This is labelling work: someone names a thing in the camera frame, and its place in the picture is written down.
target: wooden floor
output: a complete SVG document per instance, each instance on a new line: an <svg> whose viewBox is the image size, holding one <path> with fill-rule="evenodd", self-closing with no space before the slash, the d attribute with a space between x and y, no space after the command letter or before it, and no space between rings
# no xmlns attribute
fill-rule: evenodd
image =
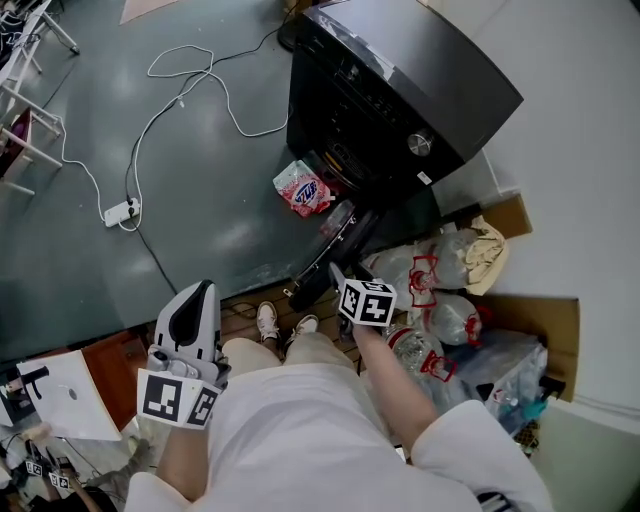
<svg viewBox="0 0 640 512"><path fill-rule="evenodd" d="M248 338L258 341L260 331L256 325L256 311L261 302L268 300L278 311L278 326L280 335L287 339L297 323L308 314L314 314L320 320L318 331L326 334L341 352L357 366L360 352L354 343L345 344L338 340L338 319L336 318L336 293L328 290L308 310L302 313L294 312L289 306L289 298L284 294L284 288L293 289L291 283L283 283L261 290L259 292L238 295L222 302L222 344L233 338Z"/></svg>

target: snack bag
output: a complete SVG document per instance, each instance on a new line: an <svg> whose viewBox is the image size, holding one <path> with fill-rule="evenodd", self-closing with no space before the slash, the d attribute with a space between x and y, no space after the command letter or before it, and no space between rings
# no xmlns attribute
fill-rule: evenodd
<svg viewBox="0 0 640 512"><path fill-rule="evenodd" d="M329 187L302 160L292 162L273 178L273 185L301 217L326 210L332 199Z"/></svg>

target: beige cloth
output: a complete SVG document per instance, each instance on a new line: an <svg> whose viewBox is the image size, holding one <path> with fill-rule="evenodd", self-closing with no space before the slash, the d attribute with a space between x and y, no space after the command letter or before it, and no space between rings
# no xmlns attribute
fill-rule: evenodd
<svg viewBox="0 0 640 512"><path fill-rule="evenodd" d="M289 347L284 363L281 363L268 348L246 338L227 341L222 347L222 352L229 358L230 378L265 368L294 364L329 363L354 369L353 362L334 347L329 338L319 332L298 336Z"/></svg>
<svg viewBox="0 0 640 512"><path fill-rule="evenodd" d="M484 295L500 275L509 256L509 248L504 236L482 215L473 219L471 229L478 233L478 238L461 258L469 270L466 289L472 295Z"/></svg>

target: black appliance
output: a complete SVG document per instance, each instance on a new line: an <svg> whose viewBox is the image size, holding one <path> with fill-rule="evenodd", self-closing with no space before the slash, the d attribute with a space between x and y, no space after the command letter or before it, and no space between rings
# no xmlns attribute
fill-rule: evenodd
<svg viewBox="0 0 640 512"><path fill-rule="evenodd" d="M351 204L295 278L295 310L329 286L329 261L353 263L387 209L470 160L522 102L486 55L416 0L332 2L299 18L287 144L298 158L311 152Z"/></svg>

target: white cable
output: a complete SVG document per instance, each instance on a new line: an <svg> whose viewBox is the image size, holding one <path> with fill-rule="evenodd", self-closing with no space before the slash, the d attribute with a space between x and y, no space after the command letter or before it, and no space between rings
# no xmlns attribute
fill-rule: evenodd
<svg viewBox="0 0 640 512"><path fill-rule="evenodd" d="M168 53L171 52L175 52L177 50L182 50L184 48L194 48L196 50L199 50L201 52L205 52L208 53L210 55L210 60L209 60L209 66L207 69L194 69L191 71L180 71L178 73L171 73L171 74L166 74L166 75L158 75L158 74L153 74L151 72L151 70L153 69L153 66L156 65L156 63L164 56L167 55ZM172 98L155 116L153 116L149 122L147 123L147 125L144 127L144 130L142 130L142 133L140 134L140 139L138 140L138 144L136 145L136 149L133 155L133 176L135 179L135 183L136 183L136 189L138 190L138 197L139 197L139 202L140 202L140 214L138 215L138 219L137 219L137 223L135 224L135 226L133 228L127 228L125 226L122 225L122 223L118 223L118 225L120 226L121 229L124 229L125 231L129 231L129 232L133 232L135 230L137 230L140 227L140 224L142 224L142 190L140 189L140 180L138 178L138 153L140 152L140 146L142 145L142 140L144 139L145 134L147 133L147 131L149 130L149 127L151 126L151 124L159 117L163 114L163 112L165 111L165 109L167 109L172 103L174 103L175 101L178 100L182 100L182 98L184 98L187 94L189 94L196 85L198 85L202 80L204 80L207 76L212 76L213 78L215 78L218 82L220 82L220 85L222 85L222 88L224 89L224 92L227 96L227 111L229 112L229 115L231 116L231 119L233 120L233 123L236 125L236 128L238 129L238 131L240 132L241 135L243 135L244 137L261 137L263 135L268 135L270 133L275 133L277 131L282 130L283 128L285 128L287 126L287 123L289 122L289 111L287 111L287 117L285 118L284 123L282 124L282 126L279 126L278 128L273 128L271 130L265 130L263 132L260 133L245 133L242 128L240 128L240 125L238 124L238 121L236 120L235 116L233 115L233 112L231 111L231 96L229 95L229 90L227 89L226 84L224 83L224 80L222 80L222 78L220 78L217 75L214 75L211 70L213 69L213 58L214 58L214 54L211 50L207 50L206 48L200 48L199 46L193 45L193 44L185 44L182 46L177 46L176 48L170 48L169 50L165 50L164 52L162 52L160 55L158 55L155 60L151 63L151 65L149 66L149 69L147 69L147 76L151 77L151 78L175 78L178 76L184 76L184 75L193 75L194 73L198 73L201 74L202 76L200 78L198 78L192 85L191 87L189 87L186 91L184 91L181 94L178 94L177 96L175 96L174 98Z"/></svg>
<svg viewBox="0 0 640 512"><path fill-rule="evenodd" d="M58 120L58 123L60 124L60 128L62 128L62 154L61 154L61 159L62 159L63 162L66 162L68 164L76 164L76 165L81 166L84 169L84 172L86 172L89 175L89 178L91 178L91 181L93 182L93 186L96 188L96 193L98 194L98 215L100 215L100 220L104 224L104 216L102 215L102 205L100 204L100 187L98 187L98 183L96 182L96 179L93 177L93 174L91 174L89 172L89 169L87 169L86 165L84 165L79 160L67 160L65 158L65 156L64 156L64 148L65 148L65 145L67 143L67 130L65 129L64 123L62 122L62 117L56 116L56 115L54 115L53 117L55 117Z"/></svg>
<svg viewBox="0 0 640 512"><path fill-rule="evenodd" d="M209 67L207 69L195 69L193 71L181 71L179 73L172 73L170 75L156 75L156 74L152 74L151 70L153 69L153 66L158 62L158 60L160 60L160 58L162 58L164 55L166 55L167 53L171 53L174 52L176 50L181 50L183 48L194 48L196 50L200 50L202 52L208 53L211 56L211 59L209 61ZM205 48L200 48L199 46L195 46L192 44L187 44L187 45L183 45L183 46L178 46L176 48L171 48L169 50L166 50L164 52L162 52L160 55L158 55L156 57L156 59L151 63L151 66L149 66L149 69L147 70L147 76L151 77L151 78L174 78L174 77L178 77L178 76L183 76L183 75L192 75L194 73L197 74L201 74L202 76L200 78L198 78L192 85L191 87L189 87L186 91L184 91L181 94L178 94L177 96L175 96L174 98L172 98L156 115L154 115L149 122L147 123L147 125L144 127L144 130L142 130L142 133L140 134L140 139L138 140L138 143L136 144L136 148L134 151L134 155L133 155L133 176L135 179L135 183L136 183L136 189L138 191L138 201L140 203L140 213L138 215L137 218L137 223L135 224L135 226L133 228L127 228L125 226L122 225L122 223L118 223L118 225L120 226L121 229L123 229L124 231L129 231L129 232L133 232L136 231L139 227L140 224L142 224L142 189L140 187L140 179L138 177L138 154L140 152L140 146L142 144L142 141L144 139L144 136L146 135L147 131L149 130L149 127L151 126L151 124L158 118L160 117L164 111L171 106L172 103L181 100L182 98L184 98L187 94L189 94L196 85L198 85L202 80L204 80L207 76L212 76L213 78L215 78L218 82L220 82L220 85L222 85L222 88L224 89L224 92L227 96L227 111L229 112L229 115L231 116L231 119L233 120L233 123L236 125L236 128L238 129L238 131L240 132L241 135L243 135L244 137L261 137L263 135L268 135L270 133L275 133L277 131L282 130L283 128L285 128L287 126L287 123L289 122L289 111L287 111L287 117L284 121L284 123L282 124L282 126L279 126L278 128L273 128L271 130L265 130L263 132L259 132L259 133L245 133L242 128L240 128L240 125L238 125L238 121L236 120L235 116L233 115L233 112L231 111L231 97L229 95L229 90L227 89L226 84L224 83L224 80L222 80L222 78L220 78L219 76L214 75L213 73L211 73L211 70L213 69L213 52L211 50L207 50ZM98 214L100 215L100 220L104 223L104 216L102 215L102 205L100 202L100 188L98 187L98 183L96 182L96 179L93 177L93 174L91 174L89 172L89 169L87 169L87 166L80 162L79 160L67 160L67 158L64 155L64 151L65 151L65 145L67 142L67 130L64 127L64 123L62 122L62 118L60 116L53 116L55 117L58 122L60 123L60 127L62 128L62 133L63 133L63 138L62 138L62 161L68 164L76 164L81 166L84 171L87 173L87 175L89 176L89 178L91 178L91 181L93 182L93 186L96 189L96 193L98 195Z"/></svg>

